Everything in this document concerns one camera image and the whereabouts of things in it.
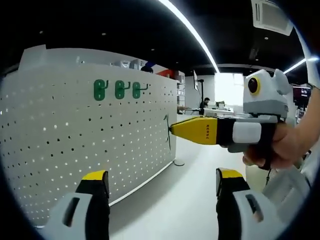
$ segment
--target white floor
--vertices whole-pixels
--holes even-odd
[[[177,138],[176,158],[146,186],[111,207],[111,240],[215,240],[216,168],[245,177],[241,153]]]

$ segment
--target pegboard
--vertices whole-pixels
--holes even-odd
[[[105,99],[94,99],[94,81],[108,80]],[[116,81],[132,88],[115,97]],[[57,200],[89,172],[109,172],[114,202],[175,158],[167,121],[177,119],[177,83],[116,66],[47,65],[12,73],[0,89],[0,150],[8,183],[35,225],[44,225]]]

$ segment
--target robot eye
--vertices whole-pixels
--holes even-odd
[[[250,78],[248,82],[248,88],[251,94],[257,95],[260,91],[260,83],[259,80],[256,79],[255,77]]]

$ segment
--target ceiling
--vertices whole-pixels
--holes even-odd
[[[295,30],[290,36],[255,28],[250,0],[171,0],[206,43],[221,72],[249,75],[262,66],[286,70],[304,58]],[[25,48],[89,48],[134,56],[181,70],[186,75],[214,74],[199,43],[157,0],[46,2],[20,6],[1,29],[2,69],[19,63]],[[289,81],[307,81],[305,66],[288,74]]]

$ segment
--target led light strip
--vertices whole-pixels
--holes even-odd
[[[199,44],[203,48],[204,52],[206,53],[207,57],[209,58],[210,62],[212,63],[215,71],[217,73],[220,73],[218,66],[217,66],[214,58],[212,57],[208,47],[206,46],[205,42],[202,40],[202,38],[200,37],[198,32],[195,30],[195,28],[188,21],[188,19],[170,1],[168,1],[168,0],[158,0],[158,1],[160,3],[162,3],[163,5],[165,5],[188,28],[188,30],[192,33],[192,35],[195,37],[195,39],[199,42]]]
[[[309,62],[317,62],[319,60],[319,58],[317,56],[311,57],[308,59]],[[287,74],[289,72],[291,72],[293,69],[296,69],[298,66],[300,66],[301,64],[305,63],[307,60],[304,58],[301,61],[299,61],[298,63],[296,63],[295,65],[293,65],[292,67],[288,68],[287,70],[285,70],[283,73]]]

